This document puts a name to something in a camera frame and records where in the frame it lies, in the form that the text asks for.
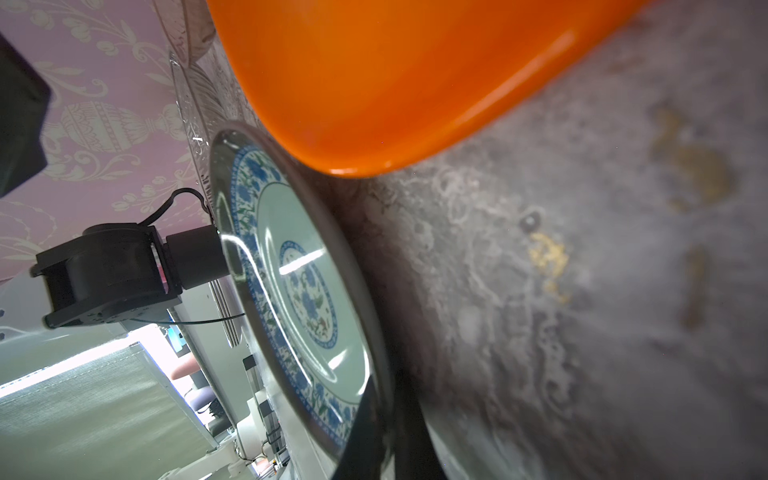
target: black cable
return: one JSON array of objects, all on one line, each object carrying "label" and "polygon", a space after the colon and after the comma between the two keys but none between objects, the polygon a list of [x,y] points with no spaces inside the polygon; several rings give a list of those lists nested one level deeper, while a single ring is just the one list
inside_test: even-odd
[{"label": "black cable", "polygon": [[238,313],[237,315],[225,316],[224,318],[219,318],[219,319],[201,320],[200,322],[155,322],[154,320],[142,320],[142,319],[129,319],[129,320],[133,320],[135,322],[141,322],[141,323],[156,323],[157,325],[203,325],[204,323],[216,323],[216,322],[223,322],[224,320],[232,320],[232,319],[239,318],[243,315],[245,315],[245,312]]},{"label": "black cable", "polygon": [[203,198],[203,195],[197,190],[187,187],[174,190],[173,193],[170,194],[170,197],[168,197],[168,200],[163,202],[163,204],[158,207],[157,211],[141,221],[139,225],[149,227],[151,224],[155,223],[157,219],[162,217],[163,214],[170,208],[170,206],[174,204],[174,198],[176,198],[178,194],[193,194],[195,197],[197,197],[200,200],[200,206],[203,208],[203,211],[210,217],[210,224],[214,225],[214,216],[210,213],[208,207],[206,207],[205,198]]}]

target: wall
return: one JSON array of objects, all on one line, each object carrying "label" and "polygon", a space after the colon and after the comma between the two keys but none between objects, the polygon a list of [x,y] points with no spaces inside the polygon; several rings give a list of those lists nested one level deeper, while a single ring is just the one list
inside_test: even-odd
[{"label": "wall", "polygon": [[[0,31],[51,86],[48,167],[0,200],[0,282],[94,224],[138,222],[196,174],[151,0],[0,0]],[[206,224],[192,196],[161,234]]]}]

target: black cylinder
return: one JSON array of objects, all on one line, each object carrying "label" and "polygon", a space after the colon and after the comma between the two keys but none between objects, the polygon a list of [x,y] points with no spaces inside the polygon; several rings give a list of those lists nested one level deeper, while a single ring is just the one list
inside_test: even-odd
[{"label": "black cylinder", "polygon": [[168,235],[165,244],[185,290],[230,273],[214,225]]}]

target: orange bowl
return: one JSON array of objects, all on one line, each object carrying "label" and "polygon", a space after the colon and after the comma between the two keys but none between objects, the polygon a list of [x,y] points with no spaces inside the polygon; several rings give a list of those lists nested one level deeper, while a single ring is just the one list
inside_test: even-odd
[{"label": "orange bowl", "polygon": [[539,89],[644,0],[209,0],[270,133],[311,168],[421,160]]}]

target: blue floral pattern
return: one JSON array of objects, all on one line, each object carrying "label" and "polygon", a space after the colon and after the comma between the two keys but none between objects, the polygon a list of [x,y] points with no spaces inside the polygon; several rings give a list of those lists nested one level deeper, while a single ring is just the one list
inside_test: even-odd
[{"label": "blue floral pattern", "polygon": [[[257,204],[261,191],[272,183],[281,183],[289,186],[265,151],[254,145],[247,145],[241,148],[235,156],[232,168],[230,211],[232,213],[235,234],[246,244],[251,255],[253,255],[256,263],[255,269],[243,251],[239,252],[240,262],[243,264],[243,271],[246,275],[250,295],[259,311],[264,331],[275,352],[275,357],[283,369],[283,373],[304,405],[304,408],[310,413],[312,420],[340,449],[343,449],[352,430],[358,404],[344,402],[324,388],[323,384],[303,360],[301,354],[296,350],[291,351],[291,348],[288,346],[290,339],[286,339],[278,327],[272,308],[270,308],[270,303],[262,289],[262,281],[264,281],[264,287],[267,290],[267,294],[269,294],[270,285],[266,283],[267,275],[259,256],[256,242],[258,231]],[[289,276],[290,280],[286,285],[293,285],[293,287],[286,288],[289,291],[299,293],[301,299],[299,310],[305,310],[309,318],[319,319],[323,316],[326,321],[332,319],[333,328],[328,331],[330,333],[328,334],[324,330],[319,331],[318,338],[321,340],[328,338],[327,341],[335,343],[338,336],[336,314],[333,311],[330,295],[328,295],[327,288],[325,288],[323,278],[316,267],[306,268],[305,266],[303,271],[300,270],[297,269],[294,272],[297,275]],[[307,289],[300,293],[299,284],[301,279],[306,281]],[[315,300],[318,288],[323,291],[323,295],[326,298],[320,304],[318,304],[318,300]],[[293,300],[291,303],[293,308],[296,309],[296,304]],[[299,318],[300,322],[306,325],[304,320],[301,319],[301,315],[299,315]]]},{"label": "blue floral pattern", "polygon": [[[280,247],[280,265],[304,257],[306,252],[296,242],[287,241]],[[324,349],[332,349],[339,336],[339,325],[331,296],[323,276],[314,265],[308,263],[282,276],[293,311],[312,340]]]}]

